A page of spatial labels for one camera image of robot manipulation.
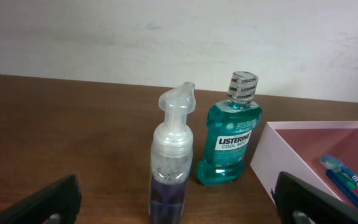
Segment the blue white toothbrush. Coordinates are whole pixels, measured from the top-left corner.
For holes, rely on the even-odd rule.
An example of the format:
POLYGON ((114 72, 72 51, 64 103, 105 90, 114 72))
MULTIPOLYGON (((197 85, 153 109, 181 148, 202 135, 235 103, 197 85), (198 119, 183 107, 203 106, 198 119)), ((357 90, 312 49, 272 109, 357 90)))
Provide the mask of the blue white toothbrush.
POLYGON ((358 176, 346 167, 339 159, 336 159, 333 156, 322 156, 319 161, 327 169, 330 168, 333 171, 341 171, 347 174, 358 187, 358 176))

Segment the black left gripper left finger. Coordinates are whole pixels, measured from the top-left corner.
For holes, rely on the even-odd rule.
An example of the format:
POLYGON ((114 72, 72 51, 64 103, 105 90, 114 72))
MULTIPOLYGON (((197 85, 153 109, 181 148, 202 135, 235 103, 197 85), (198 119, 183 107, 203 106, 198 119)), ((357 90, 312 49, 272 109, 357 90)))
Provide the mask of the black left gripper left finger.
POLYGON ((0 212, 0 224, 44 223, 58 215, 59 223, 74 224, 82 194, 75 174, 63 177, 0 212))

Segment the pink cardboard box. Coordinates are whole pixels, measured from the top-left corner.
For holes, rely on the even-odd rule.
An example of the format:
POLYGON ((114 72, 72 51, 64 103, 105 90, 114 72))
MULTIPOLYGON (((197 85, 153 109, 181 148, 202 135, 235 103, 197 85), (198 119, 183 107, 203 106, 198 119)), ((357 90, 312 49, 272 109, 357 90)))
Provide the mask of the pink cardboard box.
POLYGON ((358 176, 358 121, 268 122, 250 166, 273 202, 271 191, 284 171, 357 209, 327 177, 332 169, 320 163, 322 156, 339 159, 358 176))

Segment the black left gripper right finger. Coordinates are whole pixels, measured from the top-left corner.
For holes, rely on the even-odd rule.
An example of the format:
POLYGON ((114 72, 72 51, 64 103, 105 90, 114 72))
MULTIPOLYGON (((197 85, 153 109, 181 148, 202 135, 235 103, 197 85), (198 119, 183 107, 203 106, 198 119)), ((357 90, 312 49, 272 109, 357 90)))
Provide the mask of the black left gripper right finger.
POLYGON ((358 224, 358 209, 281 171, 271 191, 282 223, 358 224))

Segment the clear foam pump bottle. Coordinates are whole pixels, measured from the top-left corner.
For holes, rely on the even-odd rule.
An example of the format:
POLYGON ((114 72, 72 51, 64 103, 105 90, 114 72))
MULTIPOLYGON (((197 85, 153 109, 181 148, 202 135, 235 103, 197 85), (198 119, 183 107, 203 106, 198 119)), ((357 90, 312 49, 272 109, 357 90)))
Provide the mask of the clear foam pump bottle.
POLYGON ((162 94, 164 111, 150 151, 149 222, 180 223, 193 159, 193 133, 187 116, 196 107, 195 84, 185 82, 162 94))

